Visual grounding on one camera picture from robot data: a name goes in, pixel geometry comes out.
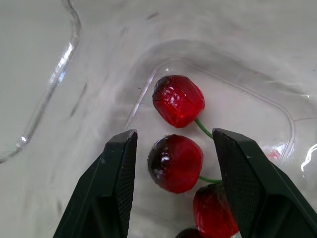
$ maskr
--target red cherry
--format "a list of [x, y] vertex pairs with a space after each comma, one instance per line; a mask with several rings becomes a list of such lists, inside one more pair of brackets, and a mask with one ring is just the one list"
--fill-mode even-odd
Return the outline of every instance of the red cherry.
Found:
[[161, 78], [155, 86], [152, 100], [158, 113], [176, 128], [187, 126], [205, 108], [202, 92], [182, 75]]
[[222, 184], [200, 188], [193, 207], [197, 229], [204, 238], [230, 238], [239, 231]]
[[187, 228], [181, 231], [176, 238], [202, 238], [197, 229]]
[[148, 157], [148, 170], [161, 188], [182, 193], [190, 190], [203, 166], [203, 152], [191, 139], [169, 135], [159, 140]]

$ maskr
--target cherry stem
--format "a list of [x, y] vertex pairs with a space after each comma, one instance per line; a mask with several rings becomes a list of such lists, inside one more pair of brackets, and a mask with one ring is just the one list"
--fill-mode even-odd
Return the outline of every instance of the cherry stem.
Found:
[[210, 182], [210, 183], [221, 183], [222, 180], [214, 180], [214, 179], [209, 179], [209, 178], [205, 178], [203, 176], [199, 175], [199, 179], [205, 182]]
[[195, 119], [196, 124], [199, 126], [199, 128], [211, 139], [213, 139], [212, 134], [204, 127], [204, 125], [200, 122], [198, 118]]

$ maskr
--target plastic tray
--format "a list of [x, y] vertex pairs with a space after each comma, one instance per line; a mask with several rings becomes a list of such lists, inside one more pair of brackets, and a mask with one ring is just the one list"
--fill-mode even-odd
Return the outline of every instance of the plastic tray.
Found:
[[[302, 145], [306, 141], [306, 138], [299, 136], [305, 130], [302, 122], [308, 116], [302, 112], [314, 112], [307, 96], [298, 97], [291, 89], [239, 64], [236, 65], [236, 75], [228, 76], [231, 72], [227, 70], [226, 78], [212, 71], [222, 65], [220, 62], [211, 65], [211, 68], [204, 68], [183, 60], [168, 60], [159, 65], [149, 76], [126, 122], [127, 129], [137, 129], [139, 134], [132, 214], [149, 214], [151, 217], [166, 219], [169, 226], [165, 230], [172, 228], [169, 231], [171, 234], [177, 229], [192, 226], [191, 201], [195, 191], [204, 182], [198, 181], [193, 190], [182, 196], [168, 193], [156, 186], [150, 178], [145, 179], [148, 176], [145, 161], [152, 145], [165, 135], [187, 136], [198, 143], [204, 152], [201, 174], [219, 179], [220, 170], [213, 141], [195, 123], [176, 129], [166, 123], [153, 107], [154, 87], [163, 76], [186, 75], [201, 89], [206, 106], [199, 119], [210, 131], [213, 127], [220, 127], [253, 138], [266, 156], [278, 166], [290, 160], [294, 153], [302, 153], [302, 157], [306, 155], [305, 150], [294, 149], [294, 145], [295, 132], [296, 141], [300, 140]], [[130, 228], [131, 233], [139, 232], [139, 229], [142, 228], [134, 229], [133, 225]]]
[[[24, 148], [0, 165], [4, 237], [52, 237], [80, 176], [130, 128], [139, 141], [128, 237], [174, 238], [193, 227], [192, 198], [205, 183], [175, 195], [147, 171], [151, 146], [176, 133], [202, 147], [202, 174], [220, 177], [212, 141], [195, 124], [171, 127], [152, 105], [169, 74], [200, 87], [207, 128], [255, 139], [317, 210], [316, 2], [76, 0], [71, 18], [63, 9], [71, 2], [62, 3], [1, 2], [0, 152]], [[70, 20], [80, 20], [79, 38]], [[56, 67], [76, 39], [72, 61]], [[56, 72], [59, 86], [50, 87]]]

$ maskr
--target artificial cherry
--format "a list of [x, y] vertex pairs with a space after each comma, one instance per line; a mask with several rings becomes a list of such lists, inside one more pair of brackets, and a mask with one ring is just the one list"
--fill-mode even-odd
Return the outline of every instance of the artificial cherry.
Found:
[[223, 184], [200, 188], [193, 207], [197, 229], [204, 238], [230, 238], [238, 232]]
[[190, 190], [197, 182], [202, 165], [201, 148], [181, 135], [159, 140], [148, 157], [148, 170], [154, 182], [174, 193]]
[[187, 228], [181, 231], [176, 238], [202, 238], [197, 229]]
[[176, 128], [187, 126], [205, 108], [200, 89], [182, 75], [161, 78], [155, 85], [152, 99], [158, 113]]

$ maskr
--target white surface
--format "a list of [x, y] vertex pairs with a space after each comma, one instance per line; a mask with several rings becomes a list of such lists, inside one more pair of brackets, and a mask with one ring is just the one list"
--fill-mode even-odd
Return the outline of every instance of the white surface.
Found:
[[[1, 86], [17, 78], [18, 88], [14, 92], [20, 93], [16, 93], [14, 98], [9, 97], [12, 101], [7, 97], [1, 100], [1, 142], [7, 143], [10, 141], [7, 139], [12, 137], [14, 143], [14, 137], [23, 130], [23, 122], [27, 122], [27, 119], [21, 121], [21, 118], [15, 118], [19, 115], [16, 114], [20, 110], [19, 102], [26, 103], [19, 112], [25, 117], [30, 115], [69, 37], [70, 27], [57, 1], [32, 0], [23, 5], [5, 2], [5, 7], [2, 2], [0, 5]], [[305, 105], [295, 107], [301, 110], [291, 112], [294, 123], [300, 128], [295, 131], [295, 138], [303, 139], [295, 139], [293, 153], [280, 167], [317, 209], [317, 162], [313, 151], [317, 143], [316, 1], [77, 0], [74, 7], [83, 29], [78, 53], [53, 95], [33, 140], [24, 151], [0, 165], [0, 231], [3, 237], [52, 237], [81, 174], [101, 153], [104, 144], [124, 130], [141, 89], [158, 65], [158, 58], [153, 52], [173, 46], [175, 50], [167, 52], [166, 56], [185, 55], [195, 59], [196, 51], [191, 51], [191, 48], [195, 49], [200, 43], [243, 67], [271, 78], [271, 84], [264, 91], [269, 90], [272, 84], [279, 87], [274, 82], [280, 82], [288, 87], [284, 91], [286, 95], [296, 95], [299, 106], [301, 103]], [[9, 12], [7, 9], [19, 11], [17, 14], [5, 14]], [[36, 18], [35, 13], [38, 12], [41, 15]], [[14, 28], [16, 32], [10, 35], [14, 22], [22, 26]], [[31, 33], [31, 38], [28, 38], [30, 36], [25, 29], [29, 29], [27, 32]], [[17, 41], [16, 36], [20, 32], [25, 37]], [[26, 39], [29, 44], [33, 44], [35, 39], [43, 43], [38, 42], [29, 50], [27, 44], [22, 44]], [[25, 67], [15, 75], [20, 58], [26, 59], [23, 61]], [[36, 60], [36, 63], [30, 63], [31, 60]], [[27, 69], [34, 65], [36, 69], [28, 73]], [[226, 69], [226, 64], [217, 67], [224, 73], [223, 77], [227, 70], [232, 69]], [[25, 100], [22, 93], [26, 88], [25, 81], [36, 85], [36, 88], [26, 90], [29, 100]], [[14, 112], [8, 107], [9, 103], [13, 109], [16, 108]], [[5, 113], [13, 113], [13, 116], [4, 118], [3, 108]], [[16, 130], [13, 133], [3, 125], [15, 126]], [[153, 187], [149, 199], [150, 196], [160, 199], [163, 191], [154, 187], [146, 171], [147, 151], [138, 150], [138, 154], [140, 152], [142, 156], [137, 158], [137, 173], [138, 178], [143, 176], [144, 184], [136, 183], [136, 192], [140, 189], [145, 192], [148, 187]], [[303, 171], [302, 164], [307, 164]], [[134, 207], [130, 237], [170, 238], [193, 224], [190, 217], [193, 192], [181, 196], [165, 194], [162, 198], [168, 196], [170, 199], [166, 200], [165, 207], [157, 207], [155, 216], [141, 206]], [[146, 204], [149, 199], [144, 198], [142, 202]], [[177, 225], [171, 222], [177, 219]], [[148, 226], [140, 226], [143, 221]]]

